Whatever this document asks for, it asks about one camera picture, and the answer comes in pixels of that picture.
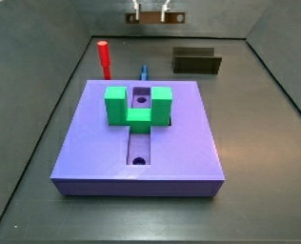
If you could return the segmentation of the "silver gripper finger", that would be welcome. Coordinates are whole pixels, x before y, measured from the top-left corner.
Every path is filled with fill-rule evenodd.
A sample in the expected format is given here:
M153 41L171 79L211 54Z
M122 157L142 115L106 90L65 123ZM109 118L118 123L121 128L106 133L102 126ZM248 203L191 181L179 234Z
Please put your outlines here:
M133 1L133 8L136 10L136 20L140 21L140 16L141 16L141 4L138 0L132 0Z
M162 5L162 9L161 9L161 23L165 23L166 21L166 12L171 10L171 2L172 0L166 0L164 5Z

